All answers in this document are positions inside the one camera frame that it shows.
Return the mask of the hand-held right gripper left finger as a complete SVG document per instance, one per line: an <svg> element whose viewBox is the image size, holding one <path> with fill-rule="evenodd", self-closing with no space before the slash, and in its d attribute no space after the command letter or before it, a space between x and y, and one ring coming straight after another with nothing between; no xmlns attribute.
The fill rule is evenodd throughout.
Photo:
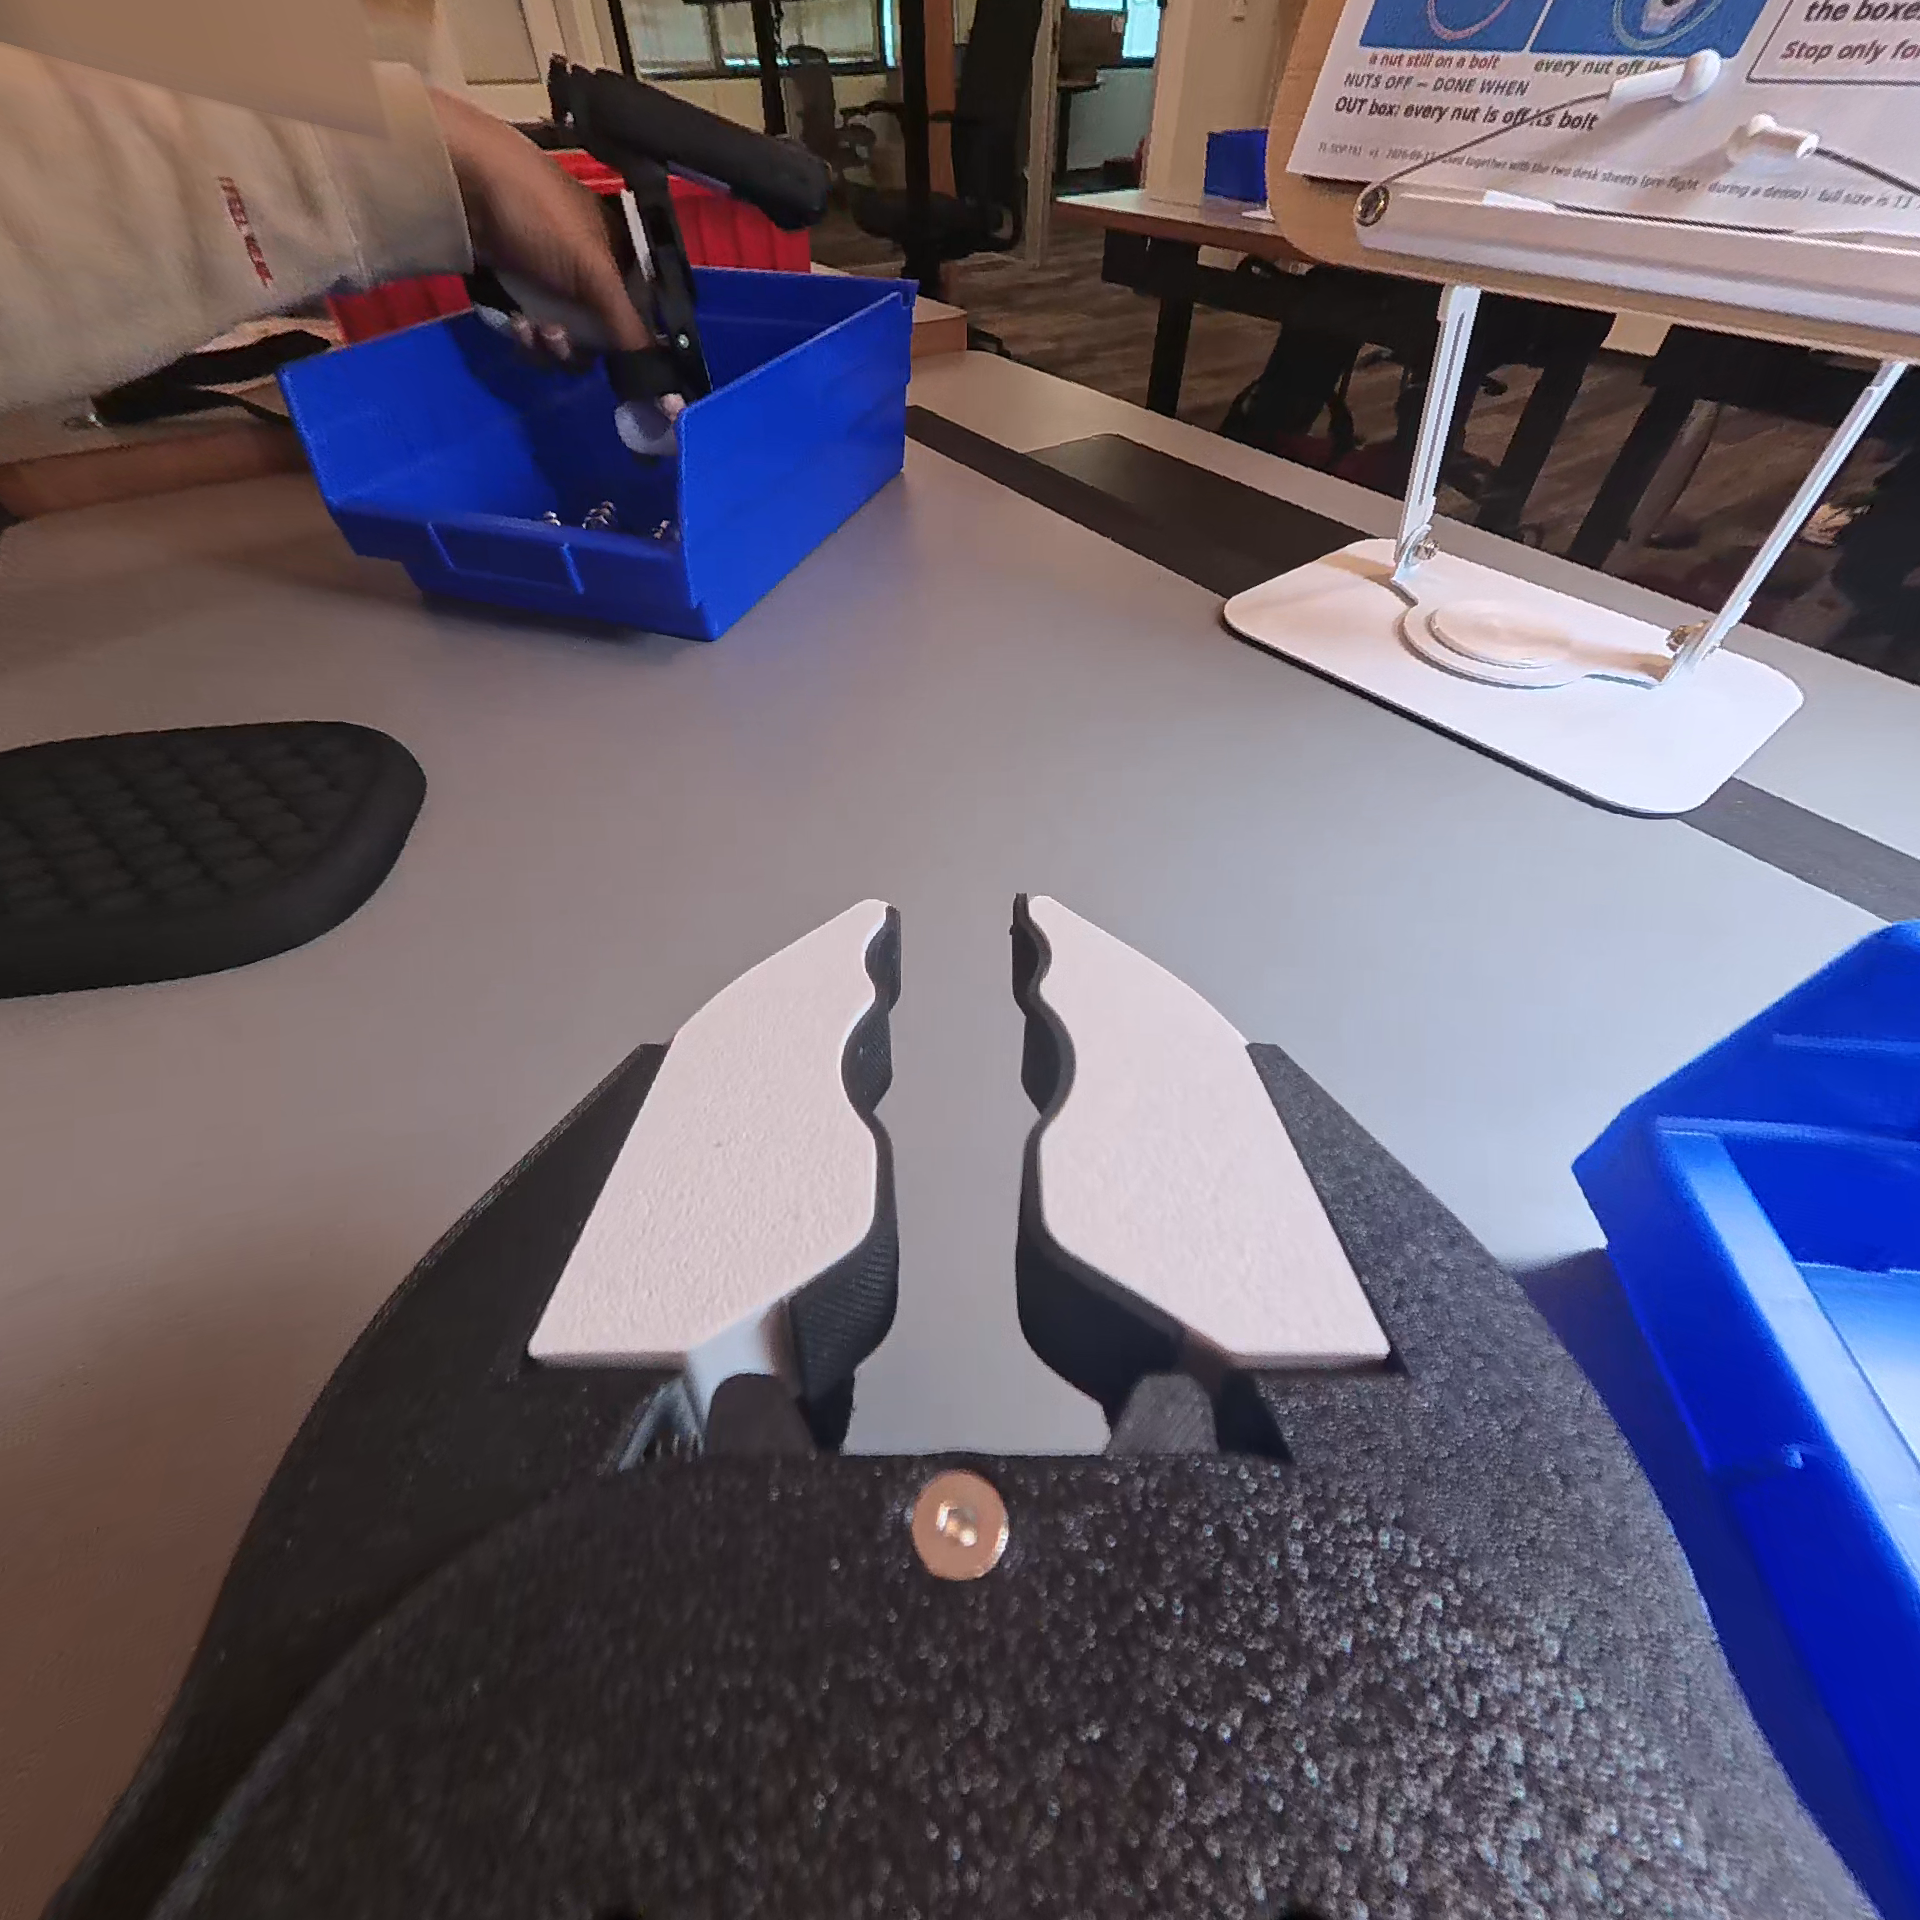
<svg viewBox="0 0 1920 1920"><path fill-rule="evenodd" d="M668 1372L704 1419L773 1377L816 1424L895 1317L897 913L877 898L756 962L668 1045L531 1336L553 1367Z"/></svg>

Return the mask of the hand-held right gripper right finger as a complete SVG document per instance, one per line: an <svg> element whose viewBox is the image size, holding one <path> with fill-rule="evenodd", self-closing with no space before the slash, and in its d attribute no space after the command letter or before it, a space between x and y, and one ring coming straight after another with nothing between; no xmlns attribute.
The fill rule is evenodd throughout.
<svg viewBox="0 0 1920 1920"><path fill-rule="evenodd" d="M1147 1377L1372 1375L1392 1347L1268 1093L1213 1004L1053 896L1020 896L1027 1344L1096 1405Z"/></svg>

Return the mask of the person's left forearm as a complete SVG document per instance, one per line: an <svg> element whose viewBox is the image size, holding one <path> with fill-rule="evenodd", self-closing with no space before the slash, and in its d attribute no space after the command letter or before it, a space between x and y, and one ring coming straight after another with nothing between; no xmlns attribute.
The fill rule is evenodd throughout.
<svg viewBox="0 0 1920 1920"><path fill-rule="evenodd" d="M428 79L375 63L384 135L4 49L1 407L79 401L227 329L470 268Z"/></svg>

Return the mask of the person's left hand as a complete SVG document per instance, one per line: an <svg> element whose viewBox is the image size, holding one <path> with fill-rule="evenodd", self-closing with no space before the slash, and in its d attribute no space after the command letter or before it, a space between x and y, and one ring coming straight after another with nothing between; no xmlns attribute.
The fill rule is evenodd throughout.
<svg viewBox="0 0 1920 1920"><path fill-rule="evenodd" d="M597 200L539 146L465 98L424 91L463 207L470 255L591 314L623 353L654 344L632 306Z"/></svg>

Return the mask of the red plastic bin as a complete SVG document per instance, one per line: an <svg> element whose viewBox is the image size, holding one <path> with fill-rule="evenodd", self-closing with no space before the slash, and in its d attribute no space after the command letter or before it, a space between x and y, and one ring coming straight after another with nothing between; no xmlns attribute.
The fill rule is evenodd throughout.
<svg viewBox="0 0 1920 1920"><path fill-rule="evenodd" d="M668 186L693 265L803 275L811 271L809 231L776 229L760 211L696 176L671 175ZM455 319L470 305L463 279L446 275L390 279L363 295L327 298L328 319L347 346Z"/></svg>

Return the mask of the black office chair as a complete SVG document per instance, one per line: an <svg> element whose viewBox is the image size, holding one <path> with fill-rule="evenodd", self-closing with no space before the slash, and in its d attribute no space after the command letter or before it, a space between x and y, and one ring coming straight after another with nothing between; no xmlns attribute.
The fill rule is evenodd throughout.
<svg viewBox="0 0 1920 1920"><path fill-rule="evenodd" d="M847 186L847 212L867 236L903 255L918 298L944 303L944 271L972 257L1013 255L1023 240L1023 135L1041 3L981 3L958 66L953 107L931 113L949 131L953 189L920 204L907 186Z"/></svg>

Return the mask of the wooden office desk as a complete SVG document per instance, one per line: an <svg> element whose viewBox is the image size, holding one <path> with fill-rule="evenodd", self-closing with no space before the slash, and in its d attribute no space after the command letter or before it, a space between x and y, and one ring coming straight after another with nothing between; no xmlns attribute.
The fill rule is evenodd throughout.
<svg viewBox="0 0 1920 1920"><path fill-rule="evenodd" d="M1230 404L1225 437L1400 491L1438 346L1438 284L1307 258L1255 209L1223 200L1118 189L1061 200L1055 212L1102 233L1107 284L1159 306L1151 411L1176 411L1199 309L1275 323L1278 340ZM1609 329L1596 309L1480 298L1444 460L1444 482L1467 496L1478 528L1517 533ZM1643 389L1575 530L1568 553L1577 564L1600 567L1620 547L1696 404L1727 403L1789 426L1831 428L1864 393L1864 371L1835 349L1676 324L1651 357Z"/></svg>

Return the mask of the light wooden board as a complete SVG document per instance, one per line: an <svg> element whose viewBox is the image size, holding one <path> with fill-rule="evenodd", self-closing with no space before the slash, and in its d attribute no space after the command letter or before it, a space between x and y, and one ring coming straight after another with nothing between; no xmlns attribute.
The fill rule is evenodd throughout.
<svg viewBox="0 0 1920 1920"><path fill-rule="evenodd" d="M270 404L223 404L147 423L100 423L76 403L1 416L1 515L31 521L143 496L307 468L297 433Z"/></svg>

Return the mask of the white document stand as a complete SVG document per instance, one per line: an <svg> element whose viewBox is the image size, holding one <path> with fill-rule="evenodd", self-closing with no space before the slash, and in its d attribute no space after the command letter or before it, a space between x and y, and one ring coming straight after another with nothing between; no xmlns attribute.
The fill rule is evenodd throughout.
<svg viewBox="0 0 1920 1920"><path fill-rule="evenodd" d="M1918 227L1575 209L1504 189L1293 176L1286 156L1345 5L1309 5L1268 123L1268 209L1335 268L1440 287L1438 346L1399 530L1239 593L1230 628L1272 657L1596 801L1670 818L1709 801L1800 705L1723 649L1764 578L1915 365ZM1664 628L1438 544L1438 489L1483 295L1657 316L1751 340L1864 354L1863 396L1723 604Z"/></svg>

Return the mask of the black wrist rest pad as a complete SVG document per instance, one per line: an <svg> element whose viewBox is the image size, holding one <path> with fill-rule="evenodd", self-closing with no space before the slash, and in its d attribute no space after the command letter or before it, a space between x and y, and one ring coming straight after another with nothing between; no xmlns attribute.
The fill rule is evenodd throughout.
<svg viewBox="0 0 1920 1920"><path fill-rule="evenodd" d="M142 987L307 947L407 845L424 772L347 722L180 728L1 755L1 1000Z"/></svg>

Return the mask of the printed instruction sheet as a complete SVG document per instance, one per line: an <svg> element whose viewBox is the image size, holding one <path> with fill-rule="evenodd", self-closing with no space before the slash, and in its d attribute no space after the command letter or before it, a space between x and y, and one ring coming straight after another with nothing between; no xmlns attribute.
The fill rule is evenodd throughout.
<svg viewBox="0 0 1920 1920"><path fill-rule="evenodd" d="M1345 5L1293 176L1915 231L1915 3Z"/></svg>

